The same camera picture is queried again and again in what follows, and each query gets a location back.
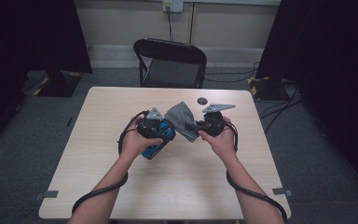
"chair backrest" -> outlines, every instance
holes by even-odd
[[[144,56],[165,61],[198,63],[204,66],[207,63],[206,56],[202,50],[184,43],[145,38],[137,40],[133,44],[133,49],[141,62],[143,61],[141,56]]]

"baseboard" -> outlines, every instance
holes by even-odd
[[[208,59],[208,67],[253,67],[263,49],[223,49],[200,47]],[[138,67],[132,46],[89,45],[91,67]]]

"gray carpet floor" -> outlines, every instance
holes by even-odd
[[[252,68],[208,68],[207,73],[250,70]],[[25,86],[32,86],[43,74],[41,71],[30,73]],[[137,68],[95,68],[93,75],[82,77],[71,98],[35,97],[33,92],[37,86],[24,91],[19,113],[0,133],[0,223],[65,223],[41,219],[38,216],[41,201],[36,200],[35,195],[48,189],[89,88],[136,87],[138,76]],[[248,91],[247,82],[240,80],[246,76],[208,75],[204,89]],[[289,94],[294,93],[294,88],[287,86]],[[294,102],[300,99],[297,93]],[[259,114],[283,107],[277,102],[256,101],[255,105]],[[262,119],[264,128],[273,117]],[[326,141],[322,123],[305,104],[301,102],[285,109],[266,136],[282,184],[294,193],[288,197],[292,210],[288,223],[358,223],[358,175]]]

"hand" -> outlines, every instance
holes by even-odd
[[[225,122],[231,122],[229,118],[223,117],[223,119]],[[225,127],[216,137],[212,137],[204,131],[199,131],[199,135],[202,137],[202,140],[207,141],[211,145],[213,152],[220,159],[229,155],[235,155],[234,132],[228,127]]]
[[[120,156],[139,156],[145,148],[148,146],[158,145],[162,143],[161,138],[145,138],[136,131],[136,124],[139,123],[143,118],[137,118],[129,127],[128,130],[132,130],[126,133],[123,140],[123,149]]]

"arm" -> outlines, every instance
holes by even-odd
[[[129,130],[135,129],[136,123],[138,123],[140,119],[142,118],[136,119]],[[119,182],[128,172],[135,158],[140,155],[146,147],[160,143],[162,143],[162,139],[147,139],[136,131],[128,132],[124,137],[123,149],[120,156],[93,190],[102,189]],[[78,206],[68,223],[107,223],[112,214],[118,191],[119,189],[114,189],[105,194],[87,199]]]
[[[267,195],[252,179],[238,159],[234,150],[234,133],[229,128],[225,128],[216,137],[212,137],[203,131],[199,131],[199,134],[203,140],[211,145],[213,152],[225,164],[231,179],[235,183],[245,189]],[[246,223],[284,223],[280,212],[272,204],[237,190],[236,194]]]

